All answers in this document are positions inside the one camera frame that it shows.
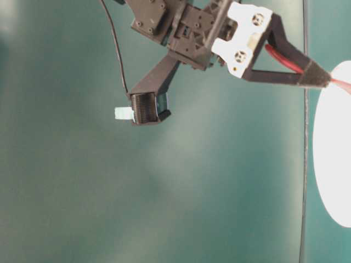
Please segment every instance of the black plastic bracket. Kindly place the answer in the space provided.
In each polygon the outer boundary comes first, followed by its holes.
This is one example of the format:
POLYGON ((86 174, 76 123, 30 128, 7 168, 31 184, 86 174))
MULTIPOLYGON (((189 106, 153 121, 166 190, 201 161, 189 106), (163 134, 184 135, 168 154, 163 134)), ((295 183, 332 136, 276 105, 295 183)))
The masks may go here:
POLYGON ((261 37, 254 51, 252 61, 245 70, 242 78, 251 82, 319 88, 327 87, 331 80, 331 76, 328 72, 323 70, 315 61, 305 56, 287 40, 281 17, 276 14, 272 15, 271 23, 266 33, 261 37), (254 63, 265 41, 268 41, 280 54, 298 65, 304 71, 303 74, 253 70, 254 63))

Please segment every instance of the clear plastic piece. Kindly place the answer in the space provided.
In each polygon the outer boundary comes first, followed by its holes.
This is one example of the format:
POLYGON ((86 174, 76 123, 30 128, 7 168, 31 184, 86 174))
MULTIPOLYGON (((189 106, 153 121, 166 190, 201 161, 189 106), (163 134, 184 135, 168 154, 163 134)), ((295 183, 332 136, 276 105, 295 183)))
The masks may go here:
POLYGON ((131 107, 117 107, 115 108, 115 118, 124 120, 134 120, 134 111, 131 107))

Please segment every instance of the screw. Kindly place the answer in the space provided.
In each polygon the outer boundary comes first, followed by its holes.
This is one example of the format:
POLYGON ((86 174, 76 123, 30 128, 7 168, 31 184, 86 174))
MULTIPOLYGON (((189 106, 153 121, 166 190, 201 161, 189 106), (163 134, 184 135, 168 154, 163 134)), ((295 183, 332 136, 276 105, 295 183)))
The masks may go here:
POLYGON ((245 59, 246 59, 246 53, 244 51, 236 52, 235 54, 236 62, 243 63, 245 59))
POLYGON ((253 24, 255 26, 262 25, 263 20, 264 20, 264 16, 262 14, 260 14, 260 13, 254 15, 253 18, 252 18, 252 22, 253 22, 253 24))

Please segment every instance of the white bracket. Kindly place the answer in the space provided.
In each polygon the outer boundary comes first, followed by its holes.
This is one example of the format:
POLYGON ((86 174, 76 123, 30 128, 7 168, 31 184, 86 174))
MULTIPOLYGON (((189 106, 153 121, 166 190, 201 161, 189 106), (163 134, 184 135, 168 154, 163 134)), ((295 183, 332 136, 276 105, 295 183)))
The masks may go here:
POLYGON ((237 29, 230 41, 217 38, 212 52, 227 64, 230 74, 241 78, 253 58, 263 33, 267 30, 273 12, 265 7, 233 2, 228 18, 237 22, 237 29))

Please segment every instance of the robotic arm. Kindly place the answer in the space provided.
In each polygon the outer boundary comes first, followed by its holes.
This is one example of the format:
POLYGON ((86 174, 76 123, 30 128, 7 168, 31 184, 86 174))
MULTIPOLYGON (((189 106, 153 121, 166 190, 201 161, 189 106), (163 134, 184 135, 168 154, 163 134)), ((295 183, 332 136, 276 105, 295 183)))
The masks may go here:
POLYGON ((206 70, 217 58, 229 73, 251 82, 325 88, 331 76, 286 38, 271 10, 233 0, 211 0, 199 9, 187 0, 115 0, 134 13, 132 29, 168 48, 167 55, 128 93, 132 107, 116 108, 116 119, 158 124, 171 112, 167 90, 180 63, 206 70), (265 42, 296 73, 253 70, 265 42))

